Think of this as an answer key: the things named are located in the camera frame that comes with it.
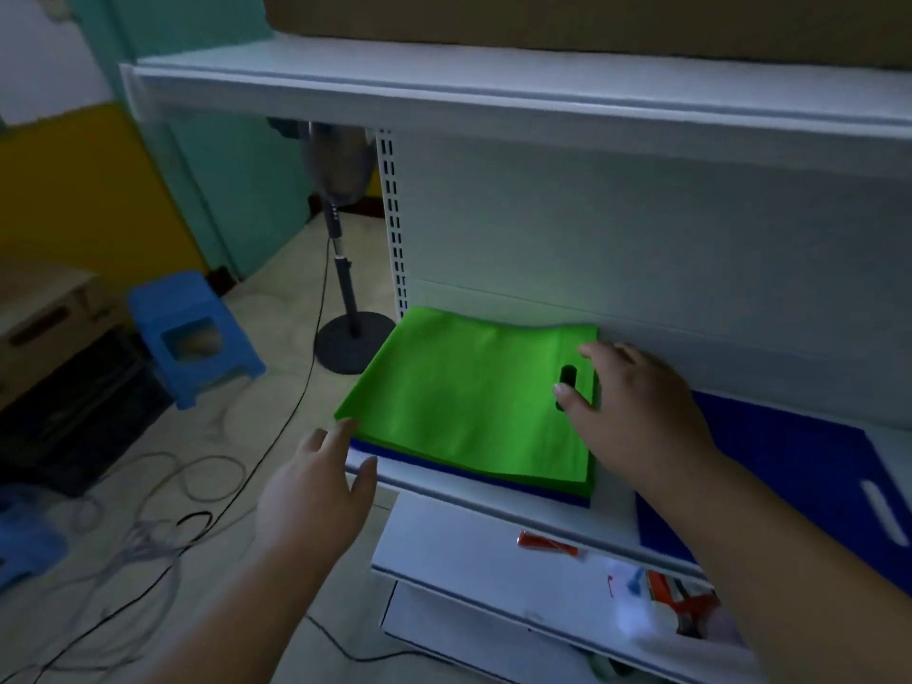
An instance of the floor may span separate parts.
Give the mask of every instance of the floor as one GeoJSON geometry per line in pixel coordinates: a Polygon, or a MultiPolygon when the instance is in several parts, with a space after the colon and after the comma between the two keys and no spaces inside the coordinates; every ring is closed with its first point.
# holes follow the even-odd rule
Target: floor
{"type": "MultiPolygon", "coordinates": [[[[346,250],[354,263],[352,274],[359,307],[394,316],[384,222],[346,215],[342,222],[346,250]]],[[[48,662],[76,636],[141,595],[173,561],[173,551],[158,551],[158,558],[112,571],[111,575],[103,576],[107,580],[94,576],[120,556],[125,535],[138,515],[142,521],[165,520],[158,528],[170,530],[174,522],[188,513],[205,509],[217,515],[225,506],[225,501],[191,501],[181,491],[180,481],[174,478],[156,491],[155,486],[174,470],[174,463],[161,455],[137,457],[167,451],[180,462],[189,463],[203,456],[228,456],[241,461],[247,471],[261,459],[304,390],[326,252],[325,226],[315,220],[262,270],[225,298],[266,362],[265,376],[254,382],[235,379],[223,384],[201,396],[194,409],[178,412],[170,408],[115,465],[115,473],[92,491],[93,502],[60,499],[49,502],[47,515],[66,531],[70,552],[47,574],[0,595],[2,684],[34,682],[41,673],[34,667],[14,678],[8,675],[36,662],[48,662]],[[150,493],[153,494],[148,503],[143,504],[143,498],[150,493]],[[85,577],[88,580],[74,583],[85,577]]],[[[328,272],[323,322],[343,312],[331,262],[328,272]]],[[[332,423],[333,411],[355,380],[355,377],[331,374],[316,365],[300,407],[219,523],[240,521],[188,551],[122,617],[102,624],[56,660],[54,669],[45,672],[41,682],[122,681],[136,667],[141,667],[140,660],[115,671],[97,669],[153,650],[184,624],[231,574],[253,540],[253,517],[244,516],[245,512],[254,508],[270,474],[293,454],[297,442],[314,428],[332,423]],[[158,622],[161,625],[147,642],[147,632],[158,622]]],[[[237,465],[228,460],[206,459],[188,468],[185,479],[193,495],[212,499],[231,493],[240,483],[241,475],[237,465]]],[[[396,494],[378,490],[359,540],[338,563],[311,609],[311,615],[356,656],[402,650],[402,644],[378,630],[392,582],[370,571],[371,554],[395,500],[396,494]]],[[[188,519],[169,542],[172,545],[187,542],[203,523],[200,517],[188,519]]],[[[302,677],[310,682],[379,684],[487,681],[457,667],[411,655],[372,664],[351,663],[307,621],[294,634],[274,682],[298,682],[302,677]]]]}

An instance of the white shelf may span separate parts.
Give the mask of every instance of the white shelf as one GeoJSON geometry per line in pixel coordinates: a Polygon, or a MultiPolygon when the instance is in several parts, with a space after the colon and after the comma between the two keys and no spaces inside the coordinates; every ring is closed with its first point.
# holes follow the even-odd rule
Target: white shelf
{"type": "Polygon", "coordinates": [[[594,552],[574,558],[522,549],[516,545],[521,529],[403,495],[371,568],[660,677],[701,684],[764,680],[755,658],[743,648],[728,647],[727,657],[682,659],[633,641],[618,624],[606,558],[594,552]]]}
{"type": "MultiPolygon", "coordinates": [[[[912,432],[887,427],[867,427],[865,432],[899,492],[912,506],[912,432]]],[[[366,458],[366,454],[350,449],[348,471],[357,471],[366,458]]],[[[490,516],[667,575],[706,582],[697,564],[640,544],[633,491],[601,468],[588,509],[391,459],[379,460],[378,476],[386,487],[445,502],[453,509],[490,516]]]]}
{"type": "Polygon", "coordinates": [[[124,76],[140,121],[177,106],[912,175],[900,72],[279,34],[144,58],[124,76]]]}
{"type": "MultiPolygon", "coordinates": [[[[569,645],[477,609],[397,583],[380,628],[393,638],[480,674],[516,684],[599,684],[569,645]]],[[[642,672],[624,684],[659,684],[642,672]]]]}

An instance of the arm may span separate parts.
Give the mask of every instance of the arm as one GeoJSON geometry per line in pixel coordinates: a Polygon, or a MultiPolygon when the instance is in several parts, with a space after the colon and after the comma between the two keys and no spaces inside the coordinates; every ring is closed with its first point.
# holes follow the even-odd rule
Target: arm
{"type": "Polygon", "coordinates": [[[912,600],[721,454],[669,367],[626,345],[580,353],[600,410],[565,385],[558,401],[687,543],[774,681],[912,681],[912,600]]]}
{"type": "Polygon", "coordinates": [[[224,592],[166,647],[142,684],[267,684],[298,623],[358,537],[377,489],[367,459],[348,490],[345,459],[357,428],[318,429],[266,484],[256,550],[224,592]]]}

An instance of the hand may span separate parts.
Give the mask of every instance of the hand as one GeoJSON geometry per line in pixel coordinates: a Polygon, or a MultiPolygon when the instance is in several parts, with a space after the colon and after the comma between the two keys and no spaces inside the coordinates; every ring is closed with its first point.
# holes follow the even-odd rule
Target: hand
{"type": "Polygon", "coordinates": [[[315,568],[328,575],[358,537],[377,491],[377,459],[361,464],[348,490],[348,442],[358,430],[354,419],[318,429],[293,459],[275,472],[256,509],[259,549],[291,571],[315,568]]]}
{"type": "Polygon", "coordinates": [[[631,345],[587,343],[579,353],[598,372],[600,409],[566,384],[554,385],[554,395],[610,471],[635,483],[656,468],[670,471],[676,457],[716,450],[690,387],[671,367],[631,345]]]}

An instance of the round black base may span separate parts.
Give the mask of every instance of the round black base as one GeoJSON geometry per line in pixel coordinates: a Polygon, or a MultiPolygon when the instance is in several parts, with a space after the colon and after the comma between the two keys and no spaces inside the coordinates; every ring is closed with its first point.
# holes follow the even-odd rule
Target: round black base
{"type": "Polygon", "coordinates": [[[345,315],[337,316],[316,333],[313,352],[317,362],[330,372],[361,374],[396,326],[388,316],[376,312],[358,312],[358,319],[358,337],[351,334],[345,315]]]}

